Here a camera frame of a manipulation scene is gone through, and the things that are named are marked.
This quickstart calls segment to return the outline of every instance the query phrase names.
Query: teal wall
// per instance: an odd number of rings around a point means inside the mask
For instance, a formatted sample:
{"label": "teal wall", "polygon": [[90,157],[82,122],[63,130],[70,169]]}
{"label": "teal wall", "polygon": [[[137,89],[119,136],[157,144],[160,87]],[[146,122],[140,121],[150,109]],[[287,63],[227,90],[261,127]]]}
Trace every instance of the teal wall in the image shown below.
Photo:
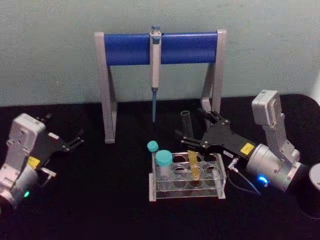
{"label": "teal wall", "polygon": [[[309,94],[320,66],[315,0],[2,0],[0,24],[0,106],[100,101],[96,31],[227,29],[224,96]],[[159,98],[199,98],[205,68],[163,66]],[[112,71],[119,101],[151,99],[148,66]]]}

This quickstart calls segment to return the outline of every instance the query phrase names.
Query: yellow warning label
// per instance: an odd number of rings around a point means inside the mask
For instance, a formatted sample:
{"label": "yellow warning label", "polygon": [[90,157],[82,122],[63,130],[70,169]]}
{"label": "yellow warning label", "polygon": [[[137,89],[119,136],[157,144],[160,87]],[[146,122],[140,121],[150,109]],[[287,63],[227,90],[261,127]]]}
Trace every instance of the yellow warning label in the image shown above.
{"label": "yellow warning label", "polygon": [[245,155],[249,155],[249,153],[252,151],[252,149],[254,149],[255,146],[253,146],[250,143],[247,143],[246,145],[244,145],[244,147],[240,150],[240,152],[242,152]]}
{"label": "yellow warning label", "polygon": [[33,156],[30,156],[30,157],[28,158],[28,165],[29,165],[30,167],[32,167],[33,169],[36,169],[36,167],[39,165],[39,163],[40,163],[40,160],[39,160],[39,159],[36,159],[36,158],[33,157]]}

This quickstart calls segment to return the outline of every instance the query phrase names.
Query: silver metal frame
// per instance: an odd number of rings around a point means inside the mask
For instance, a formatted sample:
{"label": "silver metal frame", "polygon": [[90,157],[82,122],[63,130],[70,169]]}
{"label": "silver metal frame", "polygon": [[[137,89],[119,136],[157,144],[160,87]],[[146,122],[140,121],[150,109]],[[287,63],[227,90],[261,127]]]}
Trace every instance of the silver metal frame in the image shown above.
{"label": "silver metal frame", "polygon": [[[224,79],[227,31],[225,29],[219,29],[217,30],[217,34],[215,63],[209,63],[206,69],[201,106],[206,112],[214,110],[219,114]],[[209,127],[210,122],[206,121],[206,125]]]}
{"label": "silver metal frame", "polygon": [[94,41],[102,103],[104,141],[106,144],[113,144],[116,137],[117,101],[111,69],[106,59],[105,33],[95,32]]}
{"label": "silver metal frame", "polygon": [[[220,112],[222,85],[224,78],[225,48],[227,31],[217,30],[215,63],[209,63],[203,84],[201,106],[206,111]],[[110,66],[108,66],[105,49],[105,33],[94,33],[96,61],[99,75],[100,95],[104,124],[105,143],[115,143],[117,122],[117,101]]]}

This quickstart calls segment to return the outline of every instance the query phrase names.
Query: pipette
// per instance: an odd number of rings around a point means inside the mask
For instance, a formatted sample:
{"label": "pipette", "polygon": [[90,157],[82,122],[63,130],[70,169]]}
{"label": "pipette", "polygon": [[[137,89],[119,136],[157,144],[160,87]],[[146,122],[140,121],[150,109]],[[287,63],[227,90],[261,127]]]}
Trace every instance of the pipette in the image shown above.
{"label": "pipette", "polygon": [[152,26],[150,32],[150,73],[152,80],[152,122],[156,121],[157,91],[161,64],[161,32],[159,26]]}

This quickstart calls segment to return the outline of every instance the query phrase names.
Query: test tube rack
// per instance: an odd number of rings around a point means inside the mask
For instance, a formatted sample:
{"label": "test tube rack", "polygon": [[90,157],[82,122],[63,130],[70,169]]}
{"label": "test tube rack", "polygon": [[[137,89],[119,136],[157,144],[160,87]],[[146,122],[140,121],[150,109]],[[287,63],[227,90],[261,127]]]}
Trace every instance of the test tube rack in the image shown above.
{"label": "test tube rack", "polygon": [[171,198],[217,197],[225,199],[226,171],[220,154],[211,153],[208,159],[198,152],[199,179],[193,179],[187,152],[173,153],[170,176],[162,179],[152,155],[149,173],[149,201]]}

